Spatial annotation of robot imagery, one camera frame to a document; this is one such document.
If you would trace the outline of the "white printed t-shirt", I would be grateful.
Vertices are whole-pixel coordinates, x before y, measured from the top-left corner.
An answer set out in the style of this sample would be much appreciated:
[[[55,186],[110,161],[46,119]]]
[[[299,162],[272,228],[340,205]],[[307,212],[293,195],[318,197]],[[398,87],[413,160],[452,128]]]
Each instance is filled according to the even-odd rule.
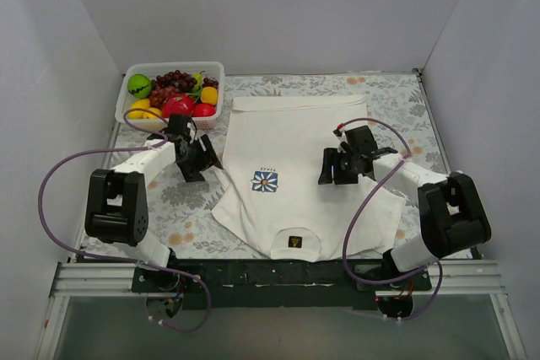
[[[362,94],[234,98],[217,174],[224,194],[213,217],[273,260],[329,261],[391,248],[403,198],[378,191],[347,237],[375,182],[318,183],[324,149],[338,144],[333,130],[366,115]]]

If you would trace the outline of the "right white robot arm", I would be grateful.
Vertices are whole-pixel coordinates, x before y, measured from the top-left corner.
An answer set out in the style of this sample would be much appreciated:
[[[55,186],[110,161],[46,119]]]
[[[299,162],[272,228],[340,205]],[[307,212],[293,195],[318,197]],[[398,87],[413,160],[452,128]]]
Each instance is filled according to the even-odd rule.
[[[443,175],[409,162],[396,149],[379,147],[367,126],[343,123],[333,133],[340,144],[324,149],[319,185],[352,185],[362,177],[374,184],[354,220],[385,185],[408,196],[419,209],[419,235],[383,254],[373,284],[401,290],[437,260],[491,239],[488,217],[469,175]]]

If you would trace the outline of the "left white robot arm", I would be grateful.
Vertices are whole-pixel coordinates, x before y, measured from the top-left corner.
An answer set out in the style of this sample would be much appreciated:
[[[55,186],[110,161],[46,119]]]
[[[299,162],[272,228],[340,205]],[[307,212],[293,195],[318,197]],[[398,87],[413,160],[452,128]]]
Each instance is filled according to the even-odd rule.
[[[150,281],[163,293],[178,286],[180,273],[169,265],[172,251],[149,231],[147,187],[172,164],[187,183],[202,182],[204,171],[221,167],[208,135],[198,136],[188,116],[171,115],[168,126],[151,134],[133,156],[92,173],[84,224],[88,236],[153,269]]]

